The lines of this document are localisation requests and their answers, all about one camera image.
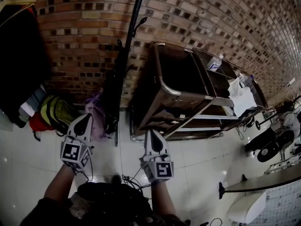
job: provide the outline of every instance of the hanging clothes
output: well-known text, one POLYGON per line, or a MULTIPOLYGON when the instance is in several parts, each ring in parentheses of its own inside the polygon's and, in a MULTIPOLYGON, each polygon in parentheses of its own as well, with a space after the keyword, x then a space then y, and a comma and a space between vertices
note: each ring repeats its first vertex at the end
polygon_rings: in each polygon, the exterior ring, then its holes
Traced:
POLYGON ((0 109, 20 127, 24 126, 20 106, 50 75, 35 10, 29 7, 17 13, 22 8, 9 5, 0 12, 0 109))

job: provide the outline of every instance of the stool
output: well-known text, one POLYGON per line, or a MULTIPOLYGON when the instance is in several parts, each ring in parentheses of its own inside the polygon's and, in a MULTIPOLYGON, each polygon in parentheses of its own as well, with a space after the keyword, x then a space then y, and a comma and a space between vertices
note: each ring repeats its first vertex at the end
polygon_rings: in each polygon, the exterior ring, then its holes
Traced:
POLYGON ((227 218, 249 224, 257 218, 266 205, 266 192, 243 196, 229 208, 227 218))

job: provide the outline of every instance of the cart wheel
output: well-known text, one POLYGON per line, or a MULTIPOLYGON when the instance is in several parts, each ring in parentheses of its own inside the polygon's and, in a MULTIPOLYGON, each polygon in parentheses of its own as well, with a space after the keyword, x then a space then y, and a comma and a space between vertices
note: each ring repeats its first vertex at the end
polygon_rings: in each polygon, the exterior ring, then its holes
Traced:
POLYGON ((260 130, 260 123, 259 123, 259 121, 255 121, 255 125, 256 125, 256 128, 258 129, 258 130, 260 130))

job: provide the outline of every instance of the red bag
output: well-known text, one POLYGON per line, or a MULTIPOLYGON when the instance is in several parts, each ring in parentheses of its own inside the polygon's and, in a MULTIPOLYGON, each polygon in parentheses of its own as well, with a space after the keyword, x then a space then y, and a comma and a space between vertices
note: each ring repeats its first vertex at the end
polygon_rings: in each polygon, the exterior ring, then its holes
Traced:
POLYGON ((52 126, 48 125, 48 123, 44 121, 40 112, 36 112, 33 117, 29 119, 29 125, 32 128, 34 138, 38 141, 41 141, 41 139, 37 137, 37 131, 54 130, 52 126))

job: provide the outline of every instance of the purple bag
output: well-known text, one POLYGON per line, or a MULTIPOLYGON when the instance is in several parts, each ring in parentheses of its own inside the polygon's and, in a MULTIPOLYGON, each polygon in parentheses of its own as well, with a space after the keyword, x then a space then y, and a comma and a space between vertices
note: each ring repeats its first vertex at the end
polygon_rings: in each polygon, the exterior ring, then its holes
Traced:
POLYGON ((85 101, 85 112, 91 113, 93 117, 91 141, 103 141, 103 138, 109 137, 104 132, 105 112, 101 106, 101 95, 100 91, 85 101))

